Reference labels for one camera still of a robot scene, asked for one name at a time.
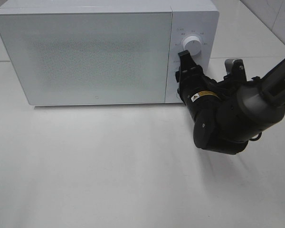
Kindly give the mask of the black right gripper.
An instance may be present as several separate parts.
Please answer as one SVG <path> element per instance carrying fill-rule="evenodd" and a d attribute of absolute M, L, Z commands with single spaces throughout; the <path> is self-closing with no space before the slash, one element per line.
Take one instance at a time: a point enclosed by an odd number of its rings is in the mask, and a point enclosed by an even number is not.
<path fill-rule="evenodd" d="M 201 66 L 195 63 L 188 50 L 179 52 L 178 57 L 180 66 L 175 77 L 182 102 L 193 121 L 215 123 L 216 110 L 222 103 L 222 98 L 208 88 L 210 78 L 204 75 Z"/>

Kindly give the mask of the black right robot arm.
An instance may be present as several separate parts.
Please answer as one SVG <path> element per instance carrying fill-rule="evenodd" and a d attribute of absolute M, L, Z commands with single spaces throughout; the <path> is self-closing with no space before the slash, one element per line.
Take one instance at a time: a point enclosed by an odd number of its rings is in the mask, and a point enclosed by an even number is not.
<path fill-rule="evenodd" d="M 189 51 L 178 54 L 178 94 L 193 121 L 197 148 L 235 155 L 285 115 L 285 59 L 264 77 L 247 79 L 242 59 L 225 61 L 222 81 L 209 78 Z"/>

